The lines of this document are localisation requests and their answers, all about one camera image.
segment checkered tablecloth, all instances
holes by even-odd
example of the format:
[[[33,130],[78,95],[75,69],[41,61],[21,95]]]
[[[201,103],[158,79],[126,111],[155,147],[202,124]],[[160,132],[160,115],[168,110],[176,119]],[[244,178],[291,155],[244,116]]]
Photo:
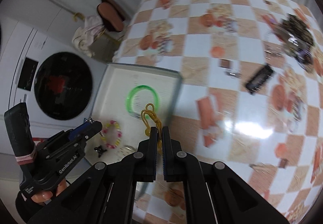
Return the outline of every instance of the checkered tablecloth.
[[[305,15],[315,40],[312,74],[294,58],[265,52],[282,48],[282,43],[262,15],[281,21],[295,9]],[[203,17],[207,14],[220,21],[209,23]],[[323,36],[311,12],[290,0],[142,0],[117,62],[179,71],[184,82],[171,138],[201,161],[225,162],[291,223],[298,223],[323,182],[322,48]],[[275,71],[273,78],[252,96],[244,84],[266,62]],[[226,75],[228,70],[241,78]],[[288,99],[301,103],[299,121]],[[208,122],[210,112],[213,121]],[[183,210],[165,201],[169,186],[162,174],[160,169],[136,202],[133,218],[186,223]]]

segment black star-shaped object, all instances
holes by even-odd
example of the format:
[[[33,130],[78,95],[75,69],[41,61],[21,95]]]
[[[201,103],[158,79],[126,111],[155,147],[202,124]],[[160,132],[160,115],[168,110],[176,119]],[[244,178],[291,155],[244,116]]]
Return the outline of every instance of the black star-shaped object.
[[[102,154],[107,151],[106,149],[103,149],[101,145],[94,148],[94,150],[98,153],[98,157],[101,157]]]

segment round black door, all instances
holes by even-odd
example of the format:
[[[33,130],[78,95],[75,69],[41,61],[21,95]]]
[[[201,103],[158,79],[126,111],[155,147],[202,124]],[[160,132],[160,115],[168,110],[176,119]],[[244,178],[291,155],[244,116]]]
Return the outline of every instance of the round black door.
[[[47,58],[37,71],[35,97],[41,110],[58,120],[77,117],[92,94],[92,75],[79,56],[61,52]]]

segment shoe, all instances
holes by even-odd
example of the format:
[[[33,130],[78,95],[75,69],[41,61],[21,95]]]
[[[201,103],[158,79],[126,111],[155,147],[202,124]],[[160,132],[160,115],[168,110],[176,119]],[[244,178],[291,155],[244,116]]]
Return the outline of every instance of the shoe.
[[[116,1],[114,0],[101,0],[102,2],[106,2],[111,4],[114,9],[117,11],[119,17],[122,19],[122,21],[125,21],[127,19],[127,14],[126,12],[117,4]]]
[[[108,31],[121,32],[123,30],[122,19],[111,4],[103,2],[98,5],[96,10]]]

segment green bracelet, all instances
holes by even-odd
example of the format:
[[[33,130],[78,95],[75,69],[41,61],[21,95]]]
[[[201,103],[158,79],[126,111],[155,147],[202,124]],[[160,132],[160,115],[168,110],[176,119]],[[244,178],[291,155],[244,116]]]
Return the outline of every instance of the green bracelet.
[[[140,113],[137,113],[137,112],[134,112],[133,110],[132,110],[132,100],[133,100],[133,98],[134,98],[134,96],[139,92],[139,91],[141,91],[141,90],[143,90],[143,89],[148,89],[152,94],[153,94],[153,96],[154,96],[154,106],[155,106],[155,111],[157,112],[157,110],[158,110],[158,106],[159,106],[159,100],[158,100],[158,96],[157,96],[157,93],[156,93],[156,91],[153,89],[153,88],[151,88],[151,87],[149,87],[149,86],[147,86],[147,85],[139,85],[139,86],[136,86],[135,88],[133,88],[130,92],[129,92],[129,94],[128,94],[128,96],[127,96],[127,99],[126,99],[126,109],[127,109],[127,111],[128,111],[128,113],[131,115],[131,116],[133,116],[133,117],[135,117],[135,118],[139,118],[139,119],[141,119],[141,114]]]

